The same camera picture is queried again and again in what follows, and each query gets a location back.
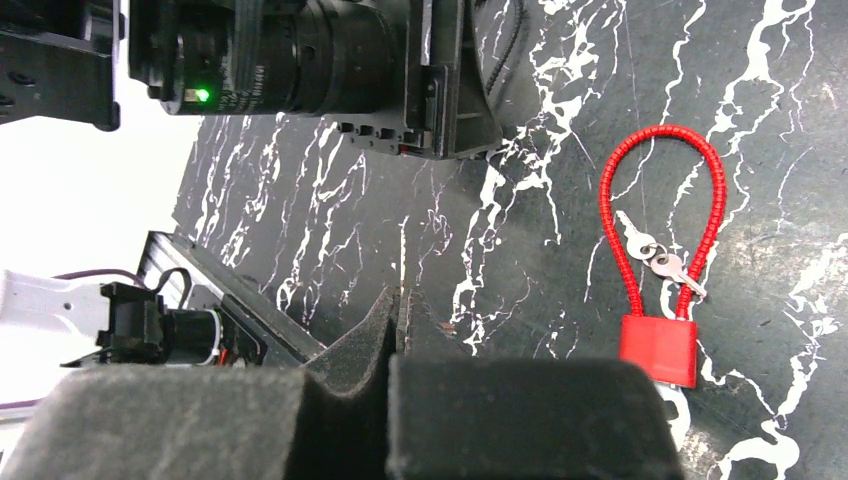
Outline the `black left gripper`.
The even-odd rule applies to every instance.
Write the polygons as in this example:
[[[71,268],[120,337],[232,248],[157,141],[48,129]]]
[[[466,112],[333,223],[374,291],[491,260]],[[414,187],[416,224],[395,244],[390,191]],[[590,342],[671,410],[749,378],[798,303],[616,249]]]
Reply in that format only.
[[[391,82],[367,114],[337,115],[337,131],[361,149],[427,160],[470,158],[500,145],[487,98],[469,1],[369,1],[391,34]]]

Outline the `black cable padlock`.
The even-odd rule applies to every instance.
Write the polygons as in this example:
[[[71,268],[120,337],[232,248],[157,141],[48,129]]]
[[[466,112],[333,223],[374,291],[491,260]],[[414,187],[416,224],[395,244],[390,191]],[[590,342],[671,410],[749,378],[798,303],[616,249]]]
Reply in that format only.
[[[502,27],[506,24],[506,14],[508,11],[510,11],[513,16],[511,20],[511,28],[509,30],[506,43],[497,53],[493,55],[496,63],[492,67],[484,86],[487,96],[492,94],[493,89],[495,88],[498,79],[501,77],[503,69],[505,68],[515,47],[515,44],[518,41],[518,37],[526,17],[526,1],[516,0],[501,2],[500,10],[497,13],[493,12],[493,18],[500,18],[502,20]]]

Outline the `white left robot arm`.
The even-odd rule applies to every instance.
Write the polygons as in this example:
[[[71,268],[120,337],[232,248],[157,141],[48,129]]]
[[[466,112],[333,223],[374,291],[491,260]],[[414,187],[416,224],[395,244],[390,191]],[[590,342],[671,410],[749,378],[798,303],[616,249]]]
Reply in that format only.
[[[140,270],[1,273],[58,369],[297,367],[373,310],[398,354],[466,356],[413,273],[411,207],[500,143],[469,1],[5,1],[1,121],[114,132],[117,69],[200,129]]]

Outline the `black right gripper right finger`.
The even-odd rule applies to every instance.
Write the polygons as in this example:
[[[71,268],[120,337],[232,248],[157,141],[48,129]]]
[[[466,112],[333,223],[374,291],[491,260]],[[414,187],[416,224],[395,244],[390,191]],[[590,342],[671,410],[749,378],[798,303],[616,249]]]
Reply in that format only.
[[[681,479],[664,404],[610,359],[479,358],[404,293],[389,362],[391,479]]]

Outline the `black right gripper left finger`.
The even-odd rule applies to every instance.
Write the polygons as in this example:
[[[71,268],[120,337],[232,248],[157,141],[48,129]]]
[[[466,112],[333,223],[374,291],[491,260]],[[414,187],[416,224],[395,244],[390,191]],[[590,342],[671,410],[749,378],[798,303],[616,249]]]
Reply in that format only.
[[[5,479],[381,479],[398,291],[294,369],[103,366],[36,410]]]

